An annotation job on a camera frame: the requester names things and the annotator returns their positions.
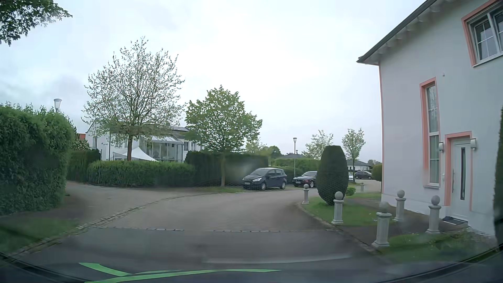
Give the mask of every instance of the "door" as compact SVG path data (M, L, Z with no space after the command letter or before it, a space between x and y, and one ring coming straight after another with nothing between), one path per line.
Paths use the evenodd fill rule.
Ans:
M470 213L471 148L469 139L452 141L451 214L468 221Z

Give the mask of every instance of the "curb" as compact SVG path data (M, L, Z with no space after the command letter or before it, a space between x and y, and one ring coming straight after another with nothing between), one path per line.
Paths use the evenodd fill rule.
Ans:
M391 261L389 261L387 258L383 257L382 256L382 253L379 252L379 250L377 250L376 248L374 248L373 246L371 245L367 245L366 243L360 241L358 238L356 238L355 236L349 234L349 233L346 233L344 232L344 230L342 230L341 228L339 228L338 226L336 225L332 225L330 223L327 223L325 220L319 218L318 216L312 214L311 212L307 211L305 208L302 207L302 204L301 203L296 203L295 204L297 206L297 208L299 208L301 211L303 211L304 213L308 214L309 216L311 216L312 218L314 218L315 220L317 220L318 222L320 222L321 224L323 224L324 226L326 227L330 227L331 229L333 229L334 231L336 231L337 233L339 233L340 235L343 235L347 238L350 238L353 242L355 242L356 244L358 244L361 248L363 248L364 250L368 251L369 253L371 253L372 255L374 256L377 256L379 257L381 260L385 261L386 263L392 263Z

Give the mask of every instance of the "black car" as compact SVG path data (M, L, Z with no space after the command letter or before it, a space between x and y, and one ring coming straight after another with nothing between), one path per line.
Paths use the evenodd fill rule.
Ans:
M317 175L318 171L307 171L302 176L293 178L292 183L296 187L302 187L304 184L307 184L310 188L314 188L316 186Z
M258 168L243 178L244 189L260 189L264 191L274 187L282 190L285 189L286 174L283 169Z
M357 171L355 173L355 179L369 179L372 180L372 174L367 171Z

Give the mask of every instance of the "bollard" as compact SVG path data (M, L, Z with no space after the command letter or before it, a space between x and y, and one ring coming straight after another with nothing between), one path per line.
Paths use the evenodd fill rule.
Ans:
M372 243L372 246L376 248L389 247L388 242L388 230L389 230L389 219L391 218L391 213L388 213L389 204L382 201L379 204L379 212L377 215L377 235L376 240Z
M396 194L398 197L396 198L396 215L393 220L402 222L403 221L403 208L405 207L405 192L403 190L399 190Z
M428 230L426 233L430 234L438 234L439 230L439 222L440 222L440 209L442 208L438 205L440 202L440 197L437 195L432 196L432 205L428 205L430 208L430 223L428 225Z
M333 200L333 220L332 224L341 225L343 223L343 193L336 192L336 198Z
M304 184L304 201L302 204L309 204L309 185Z

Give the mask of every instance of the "lamp post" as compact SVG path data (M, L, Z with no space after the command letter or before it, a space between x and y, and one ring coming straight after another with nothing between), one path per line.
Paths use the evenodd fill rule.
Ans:
M295 150L295 146L296 146L296 143L297 143L297 138L294 137L293 138L293 154L296 153L296 150ZM297 159L297 155L294 155L293 156L293 177L295 178L295 160Z
M56 113L58 113L59 106L61 106L61 99L60 98L55 98L54 99L54 109L56 109Z

